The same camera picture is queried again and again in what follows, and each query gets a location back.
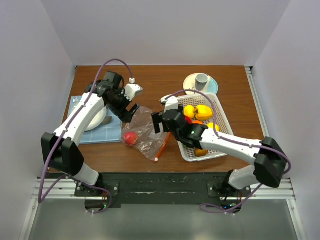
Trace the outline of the clear zip top bag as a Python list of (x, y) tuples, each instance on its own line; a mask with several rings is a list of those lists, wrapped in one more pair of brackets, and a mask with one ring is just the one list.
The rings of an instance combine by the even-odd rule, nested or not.
[(169, 141), (170, 134), (160, 128), (160, 133), (155, 133), (151, 114), (153, 111), (147, 107), (141, 106), (130, 123), (127, 123), (121, 132), (121, 141), (124, 143), (124, 134), (126, 132), (135, 132), (138, 139), (135, 145), (129, 146), (140, 151), (146, 158), (153, 162), (158, 162), (166, 144)]

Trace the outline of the red fake apple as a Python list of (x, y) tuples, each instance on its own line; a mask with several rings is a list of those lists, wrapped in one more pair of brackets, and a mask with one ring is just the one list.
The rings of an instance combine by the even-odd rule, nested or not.
[(133, 146), (138, 141), (138, 135), (133, 131), (129, 131), (124, 134), (123, 140), (126, 145)]

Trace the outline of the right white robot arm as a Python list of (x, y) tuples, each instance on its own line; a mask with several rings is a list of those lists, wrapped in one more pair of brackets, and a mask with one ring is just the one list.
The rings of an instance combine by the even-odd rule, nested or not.
[(271, 137), (253, 140), (217, 132), (202, 124), (190, 123), (182, 106), (151, 115), (154, 130), (171, 133), (188, 148), (217, 151), (247, 162), (242, 169), (230, 170), (215, 190), (233, 197), (240, 190), (253, 184), (271, 188), (280, 186), (283, 175), (291, 169), (291, 163), (278, 143)]

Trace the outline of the yellow fake lemon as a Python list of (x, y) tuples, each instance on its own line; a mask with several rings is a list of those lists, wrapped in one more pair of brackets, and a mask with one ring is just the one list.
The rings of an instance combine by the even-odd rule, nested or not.
[(217, 132), (220, 131), (219, 125), (218, 125), (218, 124), (214, 124), (213, 122), (207, 123), (206, 126), (207, 126), (208, 128), (211, 128), (211, 129), (215, 128), (215, 130), (216, 130)]

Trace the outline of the orange fake fruit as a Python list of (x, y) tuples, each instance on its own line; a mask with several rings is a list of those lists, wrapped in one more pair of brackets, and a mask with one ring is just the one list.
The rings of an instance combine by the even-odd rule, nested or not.
[(193, 123), (193, 124), (203, 125), (203, 122), (200, 121), (200, 120), (193, 120), (192, 123)]

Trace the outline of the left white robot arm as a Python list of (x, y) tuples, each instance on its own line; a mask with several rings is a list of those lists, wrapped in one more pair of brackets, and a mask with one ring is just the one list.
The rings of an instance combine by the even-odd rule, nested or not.
[(48, 168), (53, 168), (86, 185), (86, 191), (92, 196), (99, 196), (103, 192), (104, 184), (99, 181), (100, 174), (85, 164), (78, 146), (91, 121), (105, 108), (111, 110), (123, 123), (131, 122), (140, 106), (135, 104), (130, 110), (127, 107), (143, 89), (133, 78), (121, 86), (123, 81), (121, 75), (108, 71), (104, 79), (96, 79), (86, 87), (76, 108), (60, 127), (53, 133), (43, 134), (43, 179)]

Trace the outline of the small red fake fruit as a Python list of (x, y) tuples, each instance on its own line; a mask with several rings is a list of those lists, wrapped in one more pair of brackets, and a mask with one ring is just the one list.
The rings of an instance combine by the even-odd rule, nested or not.
[(188, 116), (185, 115), (184, 118), (189, 124), (192, 124), (192, 120)]

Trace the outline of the yellow fake bell pepper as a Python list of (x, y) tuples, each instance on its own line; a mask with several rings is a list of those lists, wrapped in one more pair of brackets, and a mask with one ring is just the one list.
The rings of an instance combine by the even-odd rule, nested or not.
[(192, 105), (186, 105), (183, 108), (183, 114), (192, 120), (195, 117), (196, 109)]

